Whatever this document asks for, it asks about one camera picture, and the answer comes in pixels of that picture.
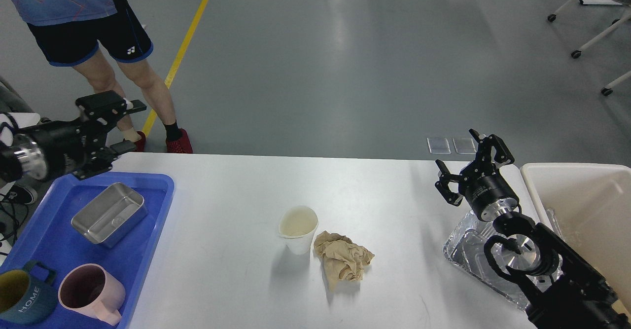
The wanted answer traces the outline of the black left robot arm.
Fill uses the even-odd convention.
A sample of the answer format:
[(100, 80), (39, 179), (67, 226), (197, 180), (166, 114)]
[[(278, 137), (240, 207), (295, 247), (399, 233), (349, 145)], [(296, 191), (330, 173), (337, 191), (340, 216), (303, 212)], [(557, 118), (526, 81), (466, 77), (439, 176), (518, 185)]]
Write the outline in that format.
[(133, 142), (107, 146), (106, 138), (123, 117), (146, 109), (142, 101), (106, 91), (77, 98), (76, 106), (80, 114), (72, 121), (9, 126), (13, 143), (1, 145), (3, 181), (14, 182), (24, 176), (51, 181), (67, 174), (84, 180), (111, 170), (119, 156), (135, 151)]

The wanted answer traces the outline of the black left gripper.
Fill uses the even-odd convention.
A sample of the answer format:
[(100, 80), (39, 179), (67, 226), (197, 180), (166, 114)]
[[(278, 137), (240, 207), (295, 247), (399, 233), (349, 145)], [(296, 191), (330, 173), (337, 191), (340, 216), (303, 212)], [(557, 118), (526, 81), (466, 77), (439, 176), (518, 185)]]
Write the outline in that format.
[(80, 119), (52, 121), (16, 130), (13, 135), (13, 181), (24, 176), (51, 181), (73, 174), (84, 180), (112, 170), (112, 163), (136, 151), (133, 142), (106, 146), (112, 127), (129, 114), (145, 111), (140, 100), (128, 100), (115, 91), (76, 99)]

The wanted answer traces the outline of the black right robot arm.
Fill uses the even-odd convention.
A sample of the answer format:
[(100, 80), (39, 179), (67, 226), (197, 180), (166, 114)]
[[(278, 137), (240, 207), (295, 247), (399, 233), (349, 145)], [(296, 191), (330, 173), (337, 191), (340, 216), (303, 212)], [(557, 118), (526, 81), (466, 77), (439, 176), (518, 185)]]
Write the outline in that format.
[(528, 320), (538, 329), (628, 329), (629, 318), (614, 309), (617, 293), (605, 277), (559, 235), (523, 213), (519, 197), (500, 173), (514, 157), (503, 139), (469, 133), (475, 159), (458, 174), (437, 160), (436, 189), (447, 203), (465, 200), (492, 231), (480, 235), (489, 268), (527, 300)]

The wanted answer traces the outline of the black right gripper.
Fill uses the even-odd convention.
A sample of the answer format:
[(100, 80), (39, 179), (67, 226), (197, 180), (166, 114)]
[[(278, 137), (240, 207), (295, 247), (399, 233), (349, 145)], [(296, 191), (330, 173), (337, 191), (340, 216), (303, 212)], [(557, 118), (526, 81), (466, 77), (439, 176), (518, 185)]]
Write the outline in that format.
[[(439, 167), (435, 187), (449, 205), (459, 206), (464, 197), (480, 221), (492, 222), (518, 207), (518, 195), (498, 171), (504, 165), (513, 164), (515, 158), (497, 135), (484, 136), (474, 129), (469, 129), (469, 133), (478, 143), (470, 166), (475, 175), (480, 176), (467, 176), (463, 181), (462, 175), (451, 174), (442, 160), (435, 160)], [(450, 183), (459, 184), (459, 192), (453, 192)]]

